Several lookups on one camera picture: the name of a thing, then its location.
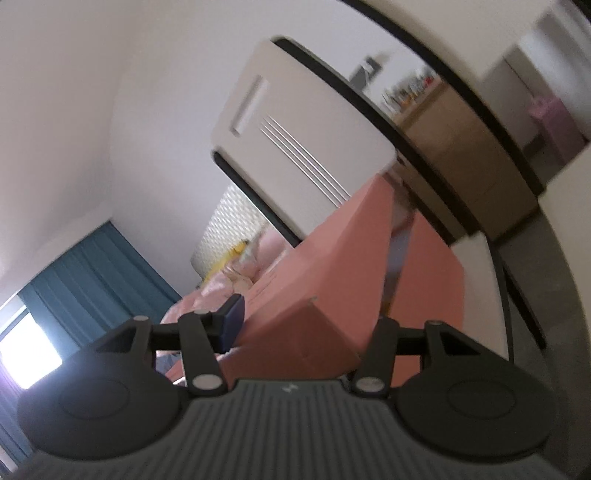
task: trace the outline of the headboard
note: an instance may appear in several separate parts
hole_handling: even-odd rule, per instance
[[[224,192],[195,253],[191,265],[205,278],[211,267],[242,240],[252,239],[269,222],[234,184]]]

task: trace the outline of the pink box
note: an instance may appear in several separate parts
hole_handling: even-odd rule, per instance
[[[334,378],[354,370],[379,316],[394,191],[380,176],[335,211],[246,294],[237,378]]]
[[[404,266],[388,316],[403,327],[423,328],[442,320],[458,330],[464,318],[464,269],[437,232],[416,212]],[[398,356],[392,386],[420,371],[417,356]]]

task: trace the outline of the wooden furniture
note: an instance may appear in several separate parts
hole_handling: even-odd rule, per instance
[[[491,238],[498,238],[537,209],[537,200],[486,125],[447,83],[438,81],[393,118],[447,180]],[[455,238],[465,232],[412,166],[395,167],[404,183]]]

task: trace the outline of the black trim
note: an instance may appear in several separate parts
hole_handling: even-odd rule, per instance
[[[267,217],[271,224],[283,237],[290,243],[292,247],[297,247],[301,243],[301,238],[298,237],[286,224],[281,220],[277,214],[267,205],[267,203],[259,196],[257,192],[244,180],[240,174],[223,157],[218,150],[212,151],[213,161],[222,171],[232,180],[236,186],[242,190],[249,200],[258,208],[261,213]]]
[[[274,38],[273,43],[326,82],[369,120],[404,155],[406,160],[418,171],[419,175],[427,181],[469,235],[482,230],[470,209],[454,192],[447,180],[432,168],[428,160],[412,145],[407,136],[384,116],[382,112],[377,110],[373,104],[355,92],[347,80],[290,38]]]
[[[587,20],[591,22],[591,2],[589,2],[589,0],[573,0],[573,3],[579,10],[581,10],[581,13],[587,17]]]
[[[509,291],[505,281],[505,264],[499,251],[496,249],[491,239],[486,236],[486,243],[488,250],[491,253],[492,265],[495,269],[496,283],[499,287],[499,295],[501,296],[501,306],[503,308],[503,317],[505,318],[505,331],[507,336],[507,352],[509,354],[509,362],[515,362],[515,350],[513,344],[513,327],[511,322],[511,305],[509,304]]]
[[[546,335],[542,330],[538,318],[535,316],[534,310],[531,308],[530,303],[527,301],[527,298],[525,298],[523,291],[517,284],[517,280],[515,280],[515,277],[507,265],[504,265],[504,272],[507,291],[513,300],[513,304],[515,304],[515,307],[517,307],[519,315],[521,315],[521,318],[523,318],[523,321],[525,322],[527,329],[530,331],[531,336],[534,338],[538,348],[540,350],[545,350],[548,346],[546,342]]]
[[[26,317],[28,313],[28,309],[23,310],[23,312],[20,313],[18,317],[16,317],[13,321],[10,322],[10,325],[8,325],[2,332],[0,332],[0,342],[4,340],[6,335],[8,335],[10,331],[18,325],[18,322],[20,322],[24,317]]]
[[[421,57],[430,67],[432,67],[443,79],[460,95],[464,101],[474,110],[474,113],[484,122],[491,133],[496,137],[505,152],[509,155],[517,170],[527,183],[527,186],[538,197],[545,191],[545,187],[540,179],[527,162],[525,156],[519,149],[519,146],[507,133],[505,127],[501,125],[491,110],[484,104],[480,97],[475,94],[460,76],[455,73],[446,63],[443,62],[434,52],[421,43],[417,38],[411,35],[383,13],[379,12],[362,0],[339,0],[344,4],[357,10],[380,27],[390,32],[397,40],[404,43],[415,54]]]

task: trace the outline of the window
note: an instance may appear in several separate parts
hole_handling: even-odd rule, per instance
[[[27,310],[0,333],[0,355],[22,388],[29,388],[61,365],[56,349]]]

